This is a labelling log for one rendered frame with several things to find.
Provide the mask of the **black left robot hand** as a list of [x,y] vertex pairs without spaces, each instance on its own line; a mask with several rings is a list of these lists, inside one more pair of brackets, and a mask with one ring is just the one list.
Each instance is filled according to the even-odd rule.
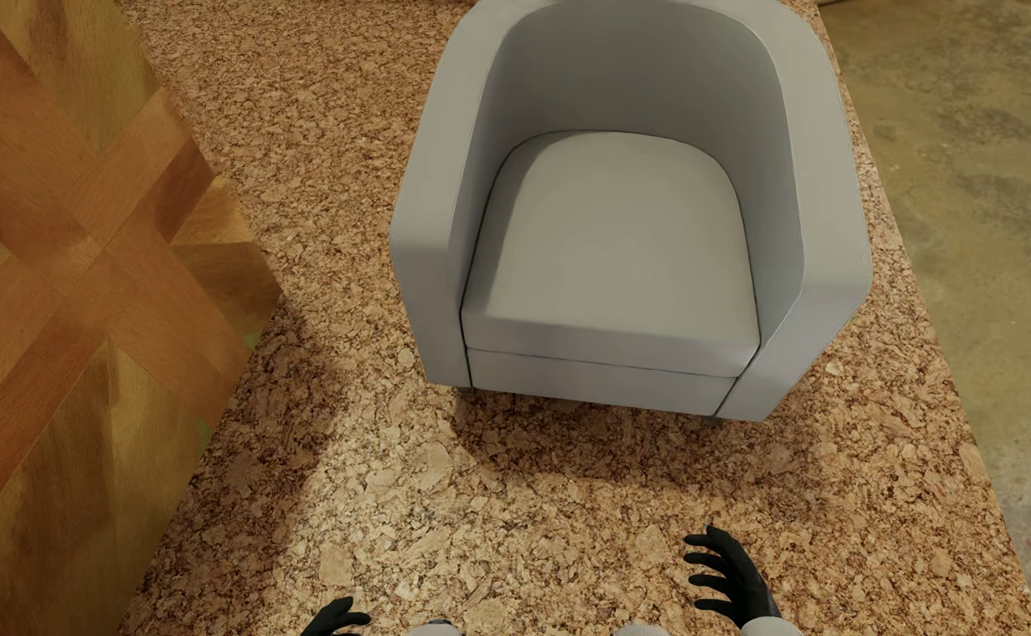
[[362,636],[358,630],[371,622],[369,614],[353,611],[353,597],[343,597],[320,609],[299,636]]

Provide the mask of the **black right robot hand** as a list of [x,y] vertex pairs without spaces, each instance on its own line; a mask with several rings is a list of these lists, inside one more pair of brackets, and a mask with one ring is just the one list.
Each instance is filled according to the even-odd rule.
[[781,620],[781,611],[759,568],[732,535],[708,526],[705,533],[689,534],[683,541],[701,549],[685,554],[684,561],[712,571],[690,576],[689,583],[710,588],[722,595],[722,599],[694,600],[692,605],[696,610],[719,614],[737,628],[749,626],[753,620]]

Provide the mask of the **brown cork-pattern rug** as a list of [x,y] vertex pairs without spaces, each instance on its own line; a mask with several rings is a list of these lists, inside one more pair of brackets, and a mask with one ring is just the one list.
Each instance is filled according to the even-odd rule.
[[770,419],[427,383],[389,250],[470,0],[121,0],[282,284],[118,636],[736,630],[683,536],[812,636],[1031,636],[1031,594],[844,80],[871,292]]

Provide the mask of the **wooden parquet cabinet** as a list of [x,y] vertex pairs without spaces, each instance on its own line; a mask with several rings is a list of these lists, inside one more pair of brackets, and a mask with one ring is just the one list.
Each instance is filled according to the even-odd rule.
[[0,636],[114,636],[280,288],[118,0],[0,0]]

